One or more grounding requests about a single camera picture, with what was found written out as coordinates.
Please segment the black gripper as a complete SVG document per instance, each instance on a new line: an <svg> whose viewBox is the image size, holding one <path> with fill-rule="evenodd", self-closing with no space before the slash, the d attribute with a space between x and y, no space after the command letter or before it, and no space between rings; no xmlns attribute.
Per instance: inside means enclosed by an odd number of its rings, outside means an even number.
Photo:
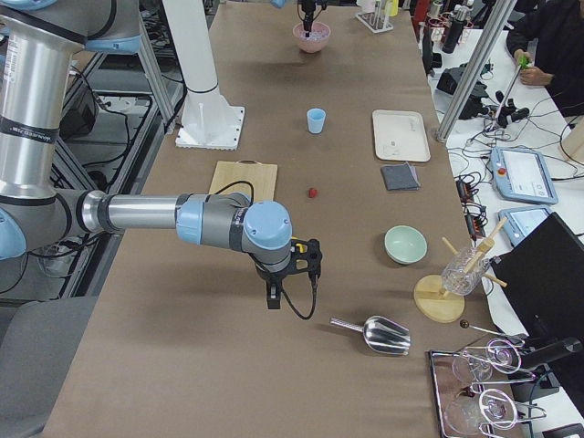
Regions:
<svg viewBox="0 0 584 438"><path fill-rule="evenodd" d="M269 265L253 255L256 272L266 281L266 305L268 309L280 309L280 288L287 276L307 274L312 284L321 276L322 253L317 239L307 241L293 237L284 261Z"/></svg>
<svg viewBox="0 0 584 438"><path fill-rule="evenodd" d="M313 18L316 16L317 10L322 11L327 8L327 0L298 0L297 5L300 7L300 16L304 18L305 37L309 37Z"/></svg>

